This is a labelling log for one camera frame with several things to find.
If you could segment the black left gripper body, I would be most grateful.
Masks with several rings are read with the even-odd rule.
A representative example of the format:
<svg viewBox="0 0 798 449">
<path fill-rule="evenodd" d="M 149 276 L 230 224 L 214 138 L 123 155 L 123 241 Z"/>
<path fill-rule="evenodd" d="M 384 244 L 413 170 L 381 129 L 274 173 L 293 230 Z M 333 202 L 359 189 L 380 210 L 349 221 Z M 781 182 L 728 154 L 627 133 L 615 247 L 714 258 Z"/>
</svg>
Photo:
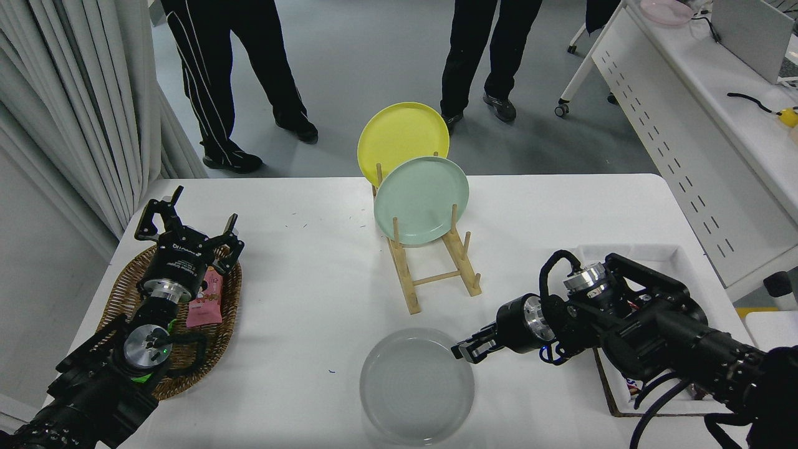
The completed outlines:
<svg viewBox="0 0 798 449">
<path fill-rule="evenodd" d="M 143 274 L 142 295 L 152 295 L 159 285 L 177 284 L 183 288 L 182 296 L 196 296 L 208 266 L 216 258 L 208 240 L 194 229 L 160 234 L 155 255 Z"/>
</svg>

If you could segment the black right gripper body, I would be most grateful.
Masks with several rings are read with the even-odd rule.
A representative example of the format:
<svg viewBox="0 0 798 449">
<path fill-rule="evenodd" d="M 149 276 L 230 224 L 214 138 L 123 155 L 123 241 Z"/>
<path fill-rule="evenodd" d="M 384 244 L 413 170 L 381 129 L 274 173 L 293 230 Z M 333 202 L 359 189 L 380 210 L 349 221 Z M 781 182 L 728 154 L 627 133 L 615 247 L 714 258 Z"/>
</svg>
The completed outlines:
<svg viewBox="0 0 798 449">
<path fill-rule="evenodd" d="M 539 348 L 539 338 L 531 330 L 524 312 L 530 299 L 538 299 L 536 294 L 524 294 L 499 307 L 496 313 L 496 343 L 525 354 Z"/>
</svg>

